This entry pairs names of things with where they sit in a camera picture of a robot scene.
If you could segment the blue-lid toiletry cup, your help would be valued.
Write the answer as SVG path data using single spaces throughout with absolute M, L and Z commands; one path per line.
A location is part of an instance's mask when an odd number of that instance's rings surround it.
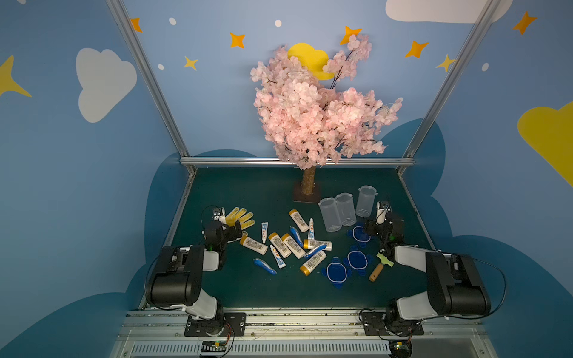
M 362 218 L 371 216 L 377 194 L 377 189 L 373 186 L 363 185 L 359 188 L 358 202 L 355 208 L 357 216 Z
M 324 198 L 318 203 L 327 232 L 337 232 L 342 228 L 335 198 Z
M 347 192 L 335 197 L 342 226 L 351 227 L 356 224 L 355 203 L 353 195 Z

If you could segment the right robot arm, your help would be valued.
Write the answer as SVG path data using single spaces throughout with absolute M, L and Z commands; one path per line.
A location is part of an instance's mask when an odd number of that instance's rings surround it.
M 483 319 L 498 310 L 492 307 L 472 257 L 409 246 L 404 241 L 403 227 L 404 220 L 389 210 L 363 222 L 364 233 L 379 241 L 379 264 L 369 276 L 371 282 L 377 280 L 384 267 L 395 264 L 414 268 L 427 279 L 424 292 L 389 301 L 381 318 L 383 331 L 406 337 L 421 334 L 425 320 Z

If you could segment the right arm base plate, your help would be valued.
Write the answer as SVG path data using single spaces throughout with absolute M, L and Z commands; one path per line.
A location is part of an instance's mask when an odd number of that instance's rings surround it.
M 425 334 L 421 321 L 404 320 L 372 310 L 361 311 L 359 321 L 367 336 L 410 338 Z

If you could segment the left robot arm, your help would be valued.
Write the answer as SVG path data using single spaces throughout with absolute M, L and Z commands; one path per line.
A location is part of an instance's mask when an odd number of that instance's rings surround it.
M 241 225 L 213 221 L 203 234 L 203 244 L 161 249 L 146 278 L 146 301 L 160 310 L 186 313 L 186 337 L 240 337 L 244 334 L 246 315 L 225 313 L 218 299 L 204 291 L 202 279 L 205 272 L 222 269 L 228 243 L 243 236 Z

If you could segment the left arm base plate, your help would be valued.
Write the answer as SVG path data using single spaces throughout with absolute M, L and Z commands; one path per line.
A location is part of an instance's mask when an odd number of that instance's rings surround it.
M 243 337 L 246 329 L 245 313 L 218 313 L 213 319 L 194 319 L 189 316 L 185 337 Z

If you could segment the blue cup lid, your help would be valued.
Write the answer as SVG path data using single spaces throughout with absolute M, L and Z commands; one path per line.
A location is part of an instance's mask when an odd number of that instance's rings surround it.
M 361 277 L 366 277 L 366 271 L 372 261 L 373 256 L 365 254 L 357 246 L 351 246 L 346 257 L 343 259 L 344 264 Z
M 333 257 L 329 264 L 321 269 L 321 274 L 331 282 L 337 289 L 341 289 L 343 284 L 351 277 L 351 271 L 339 257 Z
M 351 237 L 362 249 L 365 249 L 367 244 L 372 240 L 372 236 L 367 234 L 364 226 L 362 225 L 355 225 L 352 229 L 347 231 L 347 235 Z

